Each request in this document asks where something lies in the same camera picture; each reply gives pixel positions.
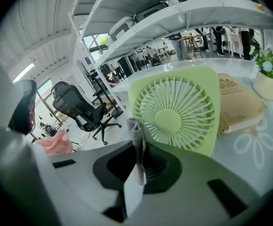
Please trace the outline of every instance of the brown paper bag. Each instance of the brown paper bag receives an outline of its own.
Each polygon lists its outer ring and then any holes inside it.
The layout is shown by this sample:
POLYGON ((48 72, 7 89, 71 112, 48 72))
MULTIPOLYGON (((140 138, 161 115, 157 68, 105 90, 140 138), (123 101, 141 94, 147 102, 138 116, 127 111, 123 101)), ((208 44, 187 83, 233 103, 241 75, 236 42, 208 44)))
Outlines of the brown paper bag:
POLYGON ((240 133, 260 122, 267 111, 257 95, 232 76, 218 75, 220 84, 220 121, 218 136, 240 133))

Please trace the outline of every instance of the black office chair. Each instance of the black office chair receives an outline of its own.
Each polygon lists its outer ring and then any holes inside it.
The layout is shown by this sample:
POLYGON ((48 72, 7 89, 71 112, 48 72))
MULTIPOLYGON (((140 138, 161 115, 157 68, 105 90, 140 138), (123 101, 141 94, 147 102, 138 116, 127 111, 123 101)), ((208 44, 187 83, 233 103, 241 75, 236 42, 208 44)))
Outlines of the black office chair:
POLYGON ((98 108, 94 108, 85 101, 78 89, 73 85, 60 81, 53 86, 51 92, 54 97, 52 104, 54 108, 73 118, 81 130, 90 132, 97 129, 93 135, 94 140, 97 140, 95 136, 101 131, 104 145, 107 144, 107 142, 104 141, 105 128, 109 126, 122 127, 118 123, 108 124, 113 116, 108 118, 105 122, 101 122, 104 113, 107 111, 106 103, 102 103, 98 108), (87 123, 82 124, 78 117, 81 117, 87 123))

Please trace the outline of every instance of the green fan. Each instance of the green fan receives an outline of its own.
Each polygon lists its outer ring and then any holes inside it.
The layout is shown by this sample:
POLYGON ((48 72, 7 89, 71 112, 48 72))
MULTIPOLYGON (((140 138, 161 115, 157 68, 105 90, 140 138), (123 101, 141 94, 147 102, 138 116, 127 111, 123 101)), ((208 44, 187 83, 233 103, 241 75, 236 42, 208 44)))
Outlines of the green fan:
POLYGON ((210 156, 220 115, 216 73, 207 66, 160 73, 133 82, 131 114, 154 141, 210 156))

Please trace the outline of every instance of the ceiling light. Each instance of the ceiling light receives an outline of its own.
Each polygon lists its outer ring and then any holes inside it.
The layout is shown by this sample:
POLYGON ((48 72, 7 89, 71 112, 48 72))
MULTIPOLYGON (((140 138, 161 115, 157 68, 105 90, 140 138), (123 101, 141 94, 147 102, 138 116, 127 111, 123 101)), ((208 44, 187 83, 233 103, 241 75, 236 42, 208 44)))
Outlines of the ceiling light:
POLYGON ((19 81, 30 69, 34 67, 34 64, 31 63, 28 67, 26 67, 14 80, 13 82, 19 81))

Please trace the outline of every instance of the fan grille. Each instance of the fan grille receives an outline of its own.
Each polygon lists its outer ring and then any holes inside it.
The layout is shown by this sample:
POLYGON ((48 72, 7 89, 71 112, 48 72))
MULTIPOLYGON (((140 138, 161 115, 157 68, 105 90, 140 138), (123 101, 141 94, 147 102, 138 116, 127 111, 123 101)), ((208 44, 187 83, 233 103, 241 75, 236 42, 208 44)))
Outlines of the fan grille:
POLYGON ((201 146, 214 125, 208 95, 181 77, 148 84, 136 99, 134 116, 144 122, 155 141, 190 150, 201 146))

